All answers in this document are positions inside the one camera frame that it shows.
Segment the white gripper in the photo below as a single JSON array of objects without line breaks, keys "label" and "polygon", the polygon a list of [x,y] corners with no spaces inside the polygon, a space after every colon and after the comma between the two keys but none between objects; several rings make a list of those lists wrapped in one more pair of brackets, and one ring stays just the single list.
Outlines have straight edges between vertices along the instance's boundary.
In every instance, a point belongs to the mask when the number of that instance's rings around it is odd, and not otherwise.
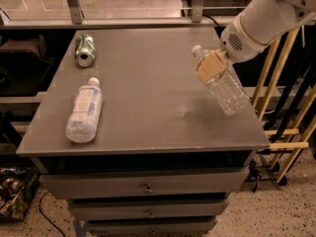
[{"label": "white gripper", "polygon": [[202,83],[206,83],[227,68],[227,56],[232,63],[240,63],[254,58],[264,50],[261,44],[245,32],[241,24],[241,15],[223,30],[220,40],[226,51],[223,48],[201,49],[196,53],[197,77]]}]

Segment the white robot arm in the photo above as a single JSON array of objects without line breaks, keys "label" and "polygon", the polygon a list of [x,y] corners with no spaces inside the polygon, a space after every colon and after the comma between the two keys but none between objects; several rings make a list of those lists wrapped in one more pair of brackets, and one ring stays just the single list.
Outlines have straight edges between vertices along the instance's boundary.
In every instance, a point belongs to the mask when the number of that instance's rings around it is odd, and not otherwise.
[{"label": "white robot arm", "polygon": [[197,64],[203,83],[230,64],[248,61],[279,36],[315,17],[316,0],[252,0],[221,34],[221,48],[211,50]]}]

